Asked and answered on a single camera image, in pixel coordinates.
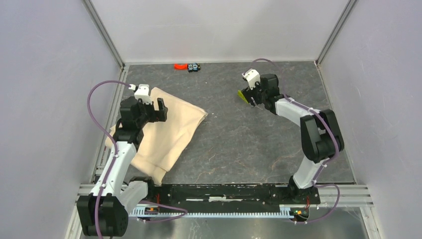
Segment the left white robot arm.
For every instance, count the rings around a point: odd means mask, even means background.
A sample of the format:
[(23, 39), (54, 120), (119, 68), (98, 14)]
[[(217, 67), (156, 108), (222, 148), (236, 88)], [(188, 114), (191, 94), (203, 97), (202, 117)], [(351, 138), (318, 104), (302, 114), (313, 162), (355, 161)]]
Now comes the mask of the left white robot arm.
[(144, 137), (147, 123), (165, 122), (168, 108), (163, 98), (144, 102), (132, 96), (120, 103), (120, 118), (114, 133), (107, 136), (112, 141), (111, 152), (104, 171), (90, 193), (80, 196), (76, 206), (82, 232), (89, 237), (121, 237), (128, 226), (128, 216), (138, 201), (150, 203), (156, 198), (156, 189), (143, 181), (131, 182), (122, 190), (128, 167), (135, 157)]

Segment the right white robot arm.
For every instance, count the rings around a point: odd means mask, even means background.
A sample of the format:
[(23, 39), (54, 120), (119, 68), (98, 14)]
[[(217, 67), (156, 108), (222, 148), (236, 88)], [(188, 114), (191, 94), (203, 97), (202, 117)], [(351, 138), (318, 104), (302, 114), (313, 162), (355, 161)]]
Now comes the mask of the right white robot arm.
[(300, 128), (304, 158), (290, 178), (287, 195), (300, 203), (316, 187), (317, 178), (327, 163), (344, 149), (344, 140), (332, 110), (316, 110), (283, 95), (275, 74), (260, 75), (249, 69), (242, 74), (248, 86), (238, 95), (252, 106), (262, 104), (271, 113), (283, 117)]

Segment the beige cloth wrap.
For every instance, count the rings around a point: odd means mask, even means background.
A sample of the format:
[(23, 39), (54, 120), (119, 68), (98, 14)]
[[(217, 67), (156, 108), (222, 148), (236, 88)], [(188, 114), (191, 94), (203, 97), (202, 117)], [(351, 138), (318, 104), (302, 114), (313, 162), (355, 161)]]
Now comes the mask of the beige cloth wrap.
[(143, 140), (131, 165), (152, 177), (155, 185), (161, 185), (163, 177), (174, 166), (208, 113), (157, 87), (150, 90), (150, 97), (151, 100), (164, 99), (168, 108), (167, 120), (146, 124)]

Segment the green white brush tool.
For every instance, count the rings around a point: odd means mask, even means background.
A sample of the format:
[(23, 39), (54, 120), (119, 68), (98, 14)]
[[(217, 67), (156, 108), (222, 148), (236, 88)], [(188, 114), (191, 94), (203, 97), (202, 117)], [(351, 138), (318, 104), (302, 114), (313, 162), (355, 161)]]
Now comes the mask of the green white brush tool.
[(241, 90), (238, 90), (237, 91), (237, 95), (244, 101), (244, 102), (246, 102), (247, 104), (249, 104), (249, 101), (247, 100), (247, 98), (244, 96), (244, 94), (242, 93), (242, 91)]

